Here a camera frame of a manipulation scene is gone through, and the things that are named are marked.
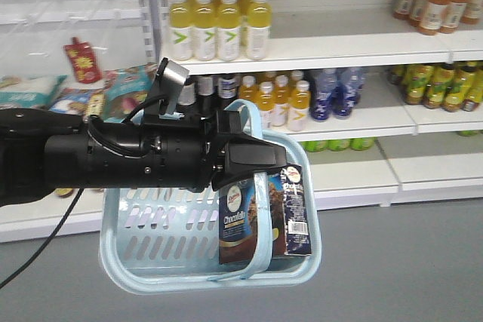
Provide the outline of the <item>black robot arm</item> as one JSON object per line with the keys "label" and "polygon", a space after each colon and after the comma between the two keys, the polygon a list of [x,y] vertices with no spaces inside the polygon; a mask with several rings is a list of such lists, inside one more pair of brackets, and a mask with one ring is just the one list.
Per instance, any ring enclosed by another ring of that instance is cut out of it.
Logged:
{"label": "black robot arm", "polygon": [[1,203],[38,201],[55,189],[220,189],[288,162],[285,148],[242,130],[240,114],[83,119],[40,109],[1,112]]}

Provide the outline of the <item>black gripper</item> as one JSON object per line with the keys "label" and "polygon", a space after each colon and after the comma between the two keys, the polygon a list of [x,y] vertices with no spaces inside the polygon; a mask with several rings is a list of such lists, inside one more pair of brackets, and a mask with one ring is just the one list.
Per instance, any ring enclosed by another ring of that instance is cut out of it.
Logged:
{"label": "black gripper", "polygon": [[208,124],[208,152],[202,157],[202,186],[214,191],[251,178],[255,173],[274,173],[288,164],[285,147],[242,131],[241,116],[217,110]]}

